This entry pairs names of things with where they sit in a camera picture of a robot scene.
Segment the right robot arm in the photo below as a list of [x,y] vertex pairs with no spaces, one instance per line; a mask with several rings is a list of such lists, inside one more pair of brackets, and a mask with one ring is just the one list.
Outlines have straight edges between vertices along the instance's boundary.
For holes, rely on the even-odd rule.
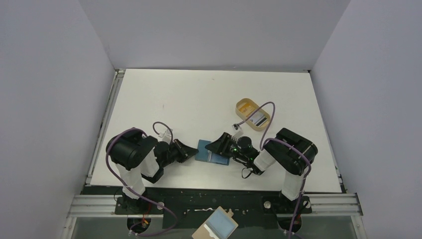
[[290,201],[302,195],[306,178],[318,154],[313,142],[287,128],[282,128],[275,137],[265,139],[260,149],[253,147],[250,137],[235,137],[227,132],[206,144],[205,149],[242,164],[255,175],[263,174],[278,163],[285,171],[280,191]]

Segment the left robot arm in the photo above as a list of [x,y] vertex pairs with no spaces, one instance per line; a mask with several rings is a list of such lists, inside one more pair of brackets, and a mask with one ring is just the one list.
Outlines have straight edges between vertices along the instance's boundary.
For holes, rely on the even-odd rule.
[[106,145],[106,164],[113,162],[118,172],[112,174],[123,184],[123,194],[132,201],[146,197],[143,180],[156,183],[164,168],[173,162],[184,163],[199,150],[178,139],[158,140],[138,128],[112,137]]

